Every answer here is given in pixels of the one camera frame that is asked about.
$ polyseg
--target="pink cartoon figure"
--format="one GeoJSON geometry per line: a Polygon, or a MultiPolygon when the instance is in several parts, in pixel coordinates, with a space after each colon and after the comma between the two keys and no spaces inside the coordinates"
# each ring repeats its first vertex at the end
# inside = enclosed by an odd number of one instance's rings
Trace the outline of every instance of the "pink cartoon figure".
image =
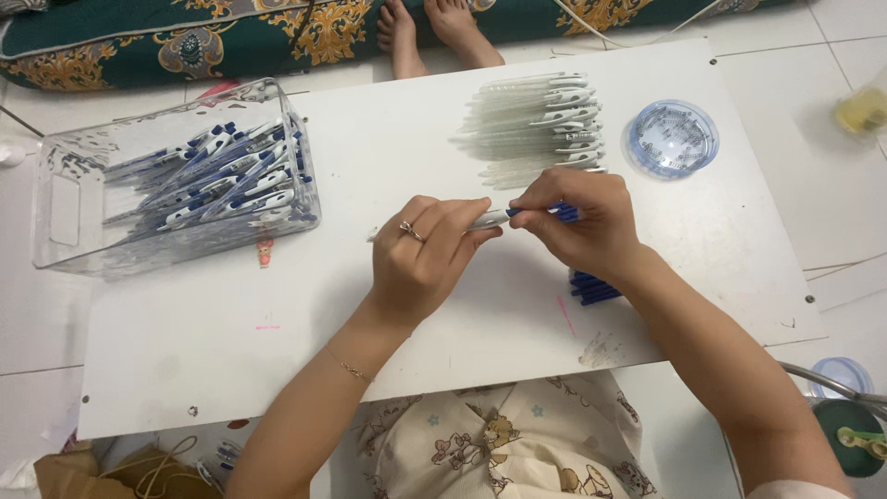
{"type": "Polygon", "coordinates": [[[259,249],[259,266],[268,268],[268,264],[271,263],[271,246],[274,246],[274,240],[257,242],[255,246],[259,249]]]}

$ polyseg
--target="blue plastic lid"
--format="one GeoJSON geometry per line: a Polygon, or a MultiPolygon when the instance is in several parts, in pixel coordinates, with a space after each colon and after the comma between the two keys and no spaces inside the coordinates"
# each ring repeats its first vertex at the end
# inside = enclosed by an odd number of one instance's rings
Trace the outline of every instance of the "blue plastic lid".
{"type": "MultiPolygon", "coordinates": [[[[826,357],[813,366],[813,372],[820,373],[825,377],[830,377],[844,386],[852,388],[861,393],[872,393],[875,387],[872,385],[872,378],[868,375],[868,371],[863,368],[857,361],[846,357],[826,357]]],[[[823,387],[820,384],[810,382],[810,391],[814,397],[824,397],[827,399],[843,399],[836,392],[823,387]]]]}
{"type": "Polygon", "coordinates": [[[644,107],[625,140],[640,166],[668,178],[684,177],[709,164],[719,144],[711,118],[681,100],[644,107]]]}

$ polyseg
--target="tiled floor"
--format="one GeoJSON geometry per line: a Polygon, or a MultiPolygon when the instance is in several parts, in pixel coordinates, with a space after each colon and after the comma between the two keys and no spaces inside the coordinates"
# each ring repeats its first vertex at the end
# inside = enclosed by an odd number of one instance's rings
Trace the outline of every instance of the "tiled floor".
{"type": "MultiPolygon", "coordinates": [[[[669,29],[623,28],[606,34],[619,43],[637,44],[669,29]]],[[[694,36],[707,37],[718,55],[807,279],[840,272],[847,264],[887,252],[883,230],[887,197],[882,195],[887,185],[883,148],[887,141],[854,142],[831,126],[828,117],[838,99],[887,64],[887,3],[795,2],[691,23],[672,39],[694,36]]],[[[615,48],[590,36],[499,47],[510,64],[615,48]]],[[[423,58],[433,73],[459,70],[458,61],[446,50],[425,51],[423,58]]],[[[377,58],[318,67],[308,75],[282,76],[279,81],[288,93],[296,93],[390,77],[387,60],[377,58]]],[[[51,133],[174,106],[196,98],[214,83],[60,94],[0,81],[0,103],[38,130],[51,133]]],[[[0,115],[0,139],[35,149],[33,135],[4,115],[0,115]]],[[[82,364],[86,341],[90,284],[35,271],[29,264],[31,168],[33,156],[17,168],[0,170],[0,282],[4,284],[0,404],[16,408],[0,411],[0,470],[14,459],[50,450],[39,434],[79,398],[82,369],[69,366],[82,364]]],[[[887,309],[881,298],[867,297],[826,312],[835,341],[787,345],[773,354],[807,366],[827,355],[853,355],[871,345],[871,336],[883,329],[887,309]]],[[[860,359],[864,365],[880,365],[876,352],[868,351],[870,358],[860,359]]],[[[875,373],[884,379],[876,368],[875,373]]],[[[717,426],[673,369],[655,364],[620,369],[616,375],[644,418],[643,457],[655,462],[662,490],[669,496],[736,497],[717,426]],[[690,470],[705,473],[701,479],[698,474],[684,479],[690,470]]],[[[876,387],[881,393],[885,389],[876,387]]],[[[327,482],[334,473],[328,467],[324,470],[315,480],[318,491],[312,496],[331,494],[327,482]]]]}

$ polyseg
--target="pink marker stain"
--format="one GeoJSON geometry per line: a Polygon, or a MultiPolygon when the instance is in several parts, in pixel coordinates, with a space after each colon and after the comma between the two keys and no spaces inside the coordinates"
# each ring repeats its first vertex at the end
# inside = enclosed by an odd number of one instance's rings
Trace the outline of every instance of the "pink marker stain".
{"type": "Polygon", "coordinates": [[[561,305],[561,312],[563,312],[563,318],[567,320],[567,325],[569,326],[569,332],[573,333],[573,337],[576,337],[576,330],[573,329],[573,323],[569,321],[569,317],[567,317],[567,306],[563,304],[563,298],[561,295],[557,296],[557,303],[561,305]]]}

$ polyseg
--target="stack of pen parts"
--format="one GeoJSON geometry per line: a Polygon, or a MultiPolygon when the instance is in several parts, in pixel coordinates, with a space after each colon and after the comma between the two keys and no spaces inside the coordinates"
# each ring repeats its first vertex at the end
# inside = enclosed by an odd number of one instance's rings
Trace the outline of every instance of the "stack of pen parts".
{"type": "MultiPolygon", "coordinates": [[[[566,202],[558,202],[549,211],[565,224],[579,220],[576,207],[570,206],[566,202]]],[[[569,283],[575,288],[570,295],[581,297],[582,306],[622,296],[622,293],[605,281],[602,281],[589,273],[580,272],[578,270],[572,271],[571,276],[569,277],[569,283]]]]}
{"type": "Polygon", "coordinates": [[[103,224],[125,224],[129,230],[122,242],[132,242],[272,209],[287,219],[316,220],[309,203],[294,202],[312,181],[303,172],[302,133],[293,134],[293,154],[287,152],[285,133],[283,118],[245,131],[220,124],[184,144],[107,167],[106,213],[115,214],[103,224]],[[133,193],[140,200],[134,208],[133,193]]]}
{"type": "Polygon", "coordinates": [[[474,95],[463,144],[490,161],[480,173],[495,190],[526,187],[561,167],[606,173],[600,102],[584,73],[554,73],[486,83],[474,95]]]}

